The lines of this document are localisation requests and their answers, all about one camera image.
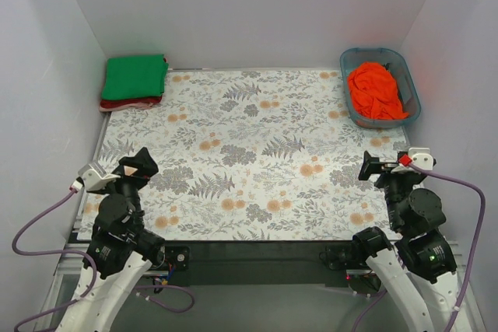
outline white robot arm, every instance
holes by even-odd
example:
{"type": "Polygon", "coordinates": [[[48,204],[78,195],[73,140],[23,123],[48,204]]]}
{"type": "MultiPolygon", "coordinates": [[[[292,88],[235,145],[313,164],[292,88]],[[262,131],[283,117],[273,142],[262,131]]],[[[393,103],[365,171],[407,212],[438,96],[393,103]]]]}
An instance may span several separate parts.
{"type": "Polygon", "coordinates": [[[93,269],[87,260],[57,332],[106,332],[141,276],[165,259],[165,240],[144,228],[139,189],[158,172],[146,148],[124,157],[112,174],[91,163],[79,171],[76,183],[93,193],[108,194],[99,206],[87,254],[96,263],[96,282],[84,298],[93,269]]]}
{"type": "MultiPolygon", "coordinates": [[[[97,272],[97,281],[90,294],[70,306],[56,332],[108,332],[119,309],[137,281],[150,269],[152,262],[132,252],[123,270],[105,280],[97,272]]],[[[79,298],[92,279],[92,268],[82,268],[73,299],[79,298]]]]}
{"type": "MultiPolygon", "coordinates": [[[[352,240],[360,261],[383,282],[402,312],[410,332],[445,330],[458,294],[457,265],[451,248],[439,232],[446,222],[439,197],[416,188],[425,175],[408,167],[430,171],[435,165],[428,148],[410,148],[397,162],[381,162],[365,152],[360,180],[379,174],[375,187],[384,189],[391,230],[402,235],[395,245],[407,270],[398,262],[394,247],[378,227],[358,232],[352,240]]],[[[472,332],[465,308],[451,329],[472,332]]]]}

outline crumpled orange towel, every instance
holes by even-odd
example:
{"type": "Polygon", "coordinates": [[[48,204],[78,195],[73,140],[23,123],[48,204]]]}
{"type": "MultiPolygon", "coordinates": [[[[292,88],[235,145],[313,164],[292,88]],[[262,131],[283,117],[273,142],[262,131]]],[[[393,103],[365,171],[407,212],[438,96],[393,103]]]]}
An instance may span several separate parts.
{"type": "Polygon", "coordinates": [[[409,116],[398,98],[398,85],[384,66],[364,62],[348,77],[352,105],[364,117],[402,120],[409,116]]]}

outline orange flower pattern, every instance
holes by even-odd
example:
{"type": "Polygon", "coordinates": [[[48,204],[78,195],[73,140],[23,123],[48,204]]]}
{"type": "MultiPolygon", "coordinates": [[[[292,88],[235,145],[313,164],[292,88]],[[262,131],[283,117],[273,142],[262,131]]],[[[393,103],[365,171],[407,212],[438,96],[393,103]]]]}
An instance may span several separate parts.
{"type": "MultiPolygon", "coordinates": [[[[358,128],[340,72],[175,72],[153,110],[111,114],[99,163],[146,146],[159,172],[140,190],[146,228],[168,240],[351,239],[378,225],[382,191],[358,180],[363,152],[392,159],[402,129],[358,128]]],[[[79,239],[101,196],[86,194],[79,239]]]]}

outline white backdrop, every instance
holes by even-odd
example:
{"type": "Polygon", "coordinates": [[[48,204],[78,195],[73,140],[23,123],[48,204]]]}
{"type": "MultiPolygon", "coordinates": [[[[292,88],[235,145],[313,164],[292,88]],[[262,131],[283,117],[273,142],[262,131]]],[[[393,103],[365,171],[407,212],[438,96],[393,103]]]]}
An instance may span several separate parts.
{"type": "MultiPolygon", "coordinates": [[[[490,331],[498,330],[497,19],[498,0],[427,0],[402,47],[423,107],[409,128],[412,144],[429,146],[438,171],[476,183],[488,200],[472,287],[490,331]]],[[[443,199],[444,232],[468,250],[479,198],[467,188],[438,182],[426,185],[443,199]]]]}
{"type": "MultiPolygon", "coordinates": [[[[0,0],[0,9],[0,330],[12,332],[40,310],[58,258],[20,257],[10,243],[90,160],[105,57],[75,0],[0,0]]],[[[73,199],[29,230],[22,249],[62,248],[75,213],[73,199]]]]}
{"type": "Polygon", "coordinates": [[[165,52],[175,68],[338,66],[399,48],[425,0],[77,0],[108,56],[165,52]]]}

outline purple cable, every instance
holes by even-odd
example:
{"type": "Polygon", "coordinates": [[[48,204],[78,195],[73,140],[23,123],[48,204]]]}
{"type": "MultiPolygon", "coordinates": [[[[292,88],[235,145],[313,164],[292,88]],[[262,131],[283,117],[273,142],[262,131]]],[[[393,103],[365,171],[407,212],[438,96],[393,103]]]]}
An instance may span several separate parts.
{"type": "Polygon", "coordinates": [[[158,299],[154,299],[153,297],[150,297],[150,296],[147,296],[147,295],[143,295],[142,293],[139,293],[139,295],[141,297],[143,297],[144,299],[147,299],[148,298],[148,301],[150,302],[153,302],[155,303],[156,305],[159,305],[161,306],[163,309],[166,309],[168,311],[171,311],[172,313],[185,313],[187,312],[188,310],[190,310],[192,307],[194,307],[194,304],[195,304],[195,297],[194,297],[194,293],[192,293],[192,291],[190,289],[187,289],[187,288],[182,288],[182,287],[178,287],[176,285],[137,285],[136,287],[134,287],[133,289],[151,289],[151,288],[168,288],[168,289],[176,289],[178,291],[182,291],[184,293],[187,293],[189,296],[190,296],[190,299],[191,299],[191,302],[190,302],[190,305],[188,305],[187,307],[183,308],[183,309],[175,309],[174,307],[171,307],[171,306],[168,306],[168,305],[165,305],[163,304],[161,301],[159,301],[158,299]]]}
{"type": "MultiPolygon", "coordinates": [[[[38,220],[40,220],[41,218],[43,218],[45,215],[47,215],[51,211],[55,210],[56,208],[58,208],[59,206],[61,206],[62,204],[64,204],[67,200],[69,200],[72,196],[74,196],[77,193],[78,193],[77,190],[71,189],[71,192],[69,192],[69,194],[66,197],[64,197],[58,203],[50,206],[47,210],[42,211],[39,215],[37,215],[36,217],[34,217],[33,219],[31,219],[27,224],[25,224],[24,227],[22,227],[19,230],[19,232],[14,236],[14,239],[12,240],[12,250],[14,251],[14,253],[17,253],[17,254],[19,254],[21,256],[44,256],[44,255],[48,255],[48,254],[79,254],[80,256],[85,257],[89,261],[90,266],[92,266],[93,276],[92,276],[92,281],[90,282],[88,289],[85,290],[84,293],[81,294],[81,298],[83,298],[83,297],[85,297],[86,295],[88,295],[90,293],[90,291],[92,290],[93,285],[95,284],[95,280],[96,280],[96,265],[95,265],[95,261],[93,260],[93,258],[90,255],[88,255],[85,252],[82,252],[80,250],[42,250],[42,251],[35,251],[35,252],[26,252],[26,251],[21,250],[21,249],[19,249],[17,247],[17,243],[19,242],[19,238],[21,237],[22,234],[24,234],[24,232],[26,230],[28,230],[29,227],[31,227],[35,222],[37,222],[38,220]]],[[[26,324],[26,323],[29,323],[32,320],[41,318],[42,316],[46,316],[46,315],[52,314],[52,313],[54,313],[56,311],[65,309],[68,306],[74,305],[77,302],[78,302],[78,299],[73,299],[72,301],[63,303],[62,305],[54,307],[53,309],[49,309],[47,311],[43,311],[42,313],[38,313],[36,315],[30,316],[29,318],[26,318],[25,320],[21,320],[14,327],[14,331],[15,332],[19,332],[19,327],[21,327],[23,324],[26,324]]],[[[51,330],[55,330],[55,328],[47,328],[47,329],[44,329],[44,330],[39,330],[37,332],[48,332],[48,331],[51,331],[51,330]]]]}
{"type": "MultiPolygon", "coordinates": [[[[467,269],[465,270],[464,281],[461,283],[461,289],[460,289],[460,292],[458,293],[457,302],[455,303],[455,306],[457,308],[460,308],[461,304],[464,301],[465,291],[467,290],[468,283],[470,282],[470,273],[472,270],[472,263],[474,262],[475,248],[477,247],[477,241],[479,240],[479,234],[481,233],[482,222],[484,221],[484,212],[486,210],[486,197],[484,196],[484,193],[482,192],[482,190],[472,183],[465,182],[464,180],[452,178],[450,176],[445,176],[445,175],[441,175],[438,173],[433,173],[432,171],[420,169],[419,167],[414,166],[412,164],[410,164],[409,166],[412,169],[414,169],[415,171],[422,173],[422,174],[426,174],[426,175],[431,176],[433,178],[446,180],[448,182],[460,184],[462,186],[466,186],[468,188],[471,188],[475,192],[477,192],[477,194],[479,195],[479,197],[481,199],[481,206],[479,209],[479,217],[477,219],[477,225],[475,225],[474,237],[472,239],[472,244],[470,246],[470,251],[468,253],[467,269]]],[[[457,316],[458,316],[458,311],[455,310],[451,314],[450,320],[448,321],[448,324],[447,324],[446,328],[444,329],[444,332],[450,332],[451,328],[453,327],[454,321],[457,319],[457,316]]]]}
{"type": "Polygon", "coordinates": [[[371,303],[369,304],[364,311],[361,312],[360,315],[355,320],[355,323],[352,325],[351,332],[356,332],[356,328],[359,326],[359,322],[361,322],[361,319],[368,313],[376,304],[379,303],[383,299],[383,297],[388,293],[388,291],[383,290],[380,292],[379,296],[371,303]]]}

